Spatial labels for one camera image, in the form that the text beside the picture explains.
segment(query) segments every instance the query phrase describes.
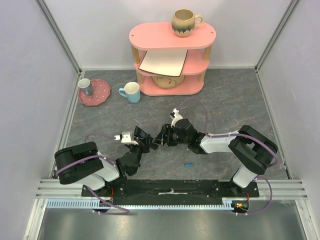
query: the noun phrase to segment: red plate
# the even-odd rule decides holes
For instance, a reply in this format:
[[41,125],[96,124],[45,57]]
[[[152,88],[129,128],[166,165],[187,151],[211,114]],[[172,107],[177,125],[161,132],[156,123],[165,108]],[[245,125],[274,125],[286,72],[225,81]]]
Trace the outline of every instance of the red plate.
[[102,79],[92,79],[91,80],[93,94],[87,96],[81,89],[78,93],[78,98],[81,103],[87,106],[97,106],[102,104],[110,96],[111,87],[109,84]]

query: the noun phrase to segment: back wall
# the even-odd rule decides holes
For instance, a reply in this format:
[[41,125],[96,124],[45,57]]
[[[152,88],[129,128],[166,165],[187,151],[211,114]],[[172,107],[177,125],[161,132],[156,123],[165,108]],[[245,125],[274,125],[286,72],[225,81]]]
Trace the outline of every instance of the back wall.
[[178,9],[216,30],[210,67],[253,67],[290,0],[45,0],[81,68],[133,69],[129,32],[170,22]]

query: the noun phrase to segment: blue object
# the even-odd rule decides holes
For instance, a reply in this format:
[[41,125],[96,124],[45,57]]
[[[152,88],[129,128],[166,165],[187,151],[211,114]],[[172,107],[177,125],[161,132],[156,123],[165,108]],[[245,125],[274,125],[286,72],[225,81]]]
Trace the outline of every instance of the blue object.
[[136,82],[129,82],[124,88],[119,88],[119,94],[126,97],[130,103],[137,104],[140,100],[140,86]]

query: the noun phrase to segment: shelf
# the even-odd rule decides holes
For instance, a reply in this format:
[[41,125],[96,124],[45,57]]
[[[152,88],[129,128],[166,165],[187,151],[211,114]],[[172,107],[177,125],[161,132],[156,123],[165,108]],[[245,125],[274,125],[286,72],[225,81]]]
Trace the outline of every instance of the shelf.
[[166,96],[166,95],[193,95],[197,94],[204,87],[204,82],[199,82],[199,75],[188,75],[184,81],[170,89],[164,89],[155,84],[151,76],[143,76],[143,84],[140,85],[140,91],[148,96]]
[[[134,64],[135,69],[144,76],[159,75],[159,74],[154,74],[154,73],[150,73],[150,72],[139,69],[139,66],[142,63],[142,60],[144,59],[145,55],[146,55],[146,51],[141,52],[139,54],[141,61],[140,63]],[[208,66],[209,66],[209,61],[204,60],[204,52],[202,52],[199,49],[190,49],[188,50],[188,53],[186,55],[181,75],[201,74],[208,68]]]
[[204,49],[216,39],[215,29],[207,23],[195,27],[186,37],[175,35],[171,22],[148,22],[134,27],[129,39],[140,50]]

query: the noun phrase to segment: cup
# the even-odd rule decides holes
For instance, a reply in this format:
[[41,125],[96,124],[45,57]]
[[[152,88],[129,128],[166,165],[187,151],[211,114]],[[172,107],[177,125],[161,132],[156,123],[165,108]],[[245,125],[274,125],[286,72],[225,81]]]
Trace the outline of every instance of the cup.
[[78,82],[78,87],[84,91],[87,96],[90,96],[94,93],[94,89],[92,88],[92,84],[88,78],[83,78]]
[[128,82],[124,88],[119,88],[119,93],[132,104],[137,104],[140,100],[140,86],[136,82]]
[[[196,23],[196,18],[201,18],[201,21]],[[195,27],[199,27],[203,23],[204,18],[202,15],[195,15],[189,9],[180,9],[174,13],[171,26],[177,36],[186,37],[191,34]]]

